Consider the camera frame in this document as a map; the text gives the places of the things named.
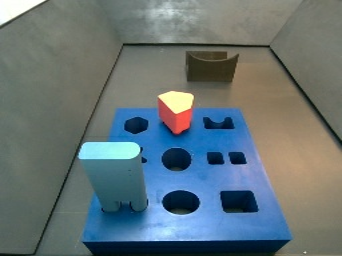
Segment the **red pentagonal block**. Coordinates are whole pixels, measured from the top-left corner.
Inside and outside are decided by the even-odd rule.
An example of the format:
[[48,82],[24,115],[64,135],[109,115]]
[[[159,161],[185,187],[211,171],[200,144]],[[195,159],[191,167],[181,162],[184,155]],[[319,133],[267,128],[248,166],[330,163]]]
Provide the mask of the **red pentagonal block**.
[[173,134],[189,128],[192,117],[191,93],[169,91],[157,96],[159,117]]

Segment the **hexagonal hole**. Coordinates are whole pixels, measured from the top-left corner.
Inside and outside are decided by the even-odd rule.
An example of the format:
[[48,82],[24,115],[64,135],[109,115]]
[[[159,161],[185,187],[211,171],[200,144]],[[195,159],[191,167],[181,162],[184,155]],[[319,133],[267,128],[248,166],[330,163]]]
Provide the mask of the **hexagonal hole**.
[[124,130],[132,134],[137,134],[147,130],[148,121],[141,117],[133,117],[124,122]]

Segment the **blue foam block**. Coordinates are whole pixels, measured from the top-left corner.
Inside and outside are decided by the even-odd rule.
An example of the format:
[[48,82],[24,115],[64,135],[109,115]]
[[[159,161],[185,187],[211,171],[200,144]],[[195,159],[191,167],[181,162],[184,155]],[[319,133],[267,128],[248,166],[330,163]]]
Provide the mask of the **blue foam block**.
[[141,147],[148,207],[104,213],[93,196],[83,233],[93,254],[275,252],[291,240],[237,109],[193,109],[180,135],[156,109],[117,109],[109,141]]

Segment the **small square hole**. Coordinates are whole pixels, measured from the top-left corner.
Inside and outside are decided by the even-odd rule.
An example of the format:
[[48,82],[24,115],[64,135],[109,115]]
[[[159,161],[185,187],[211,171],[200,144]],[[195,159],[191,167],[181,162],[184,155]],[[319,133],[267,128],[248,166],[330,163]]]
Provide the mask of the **small square hole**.
[[241,152],[229,152],[229,162],[231,164],[245,164],[245,157]]
[[208,164],[224,164],[223,155],[220,152],[207,153]]
[[221,191],[221,209],[227,213],[258,212],[258,205],[251,191]]

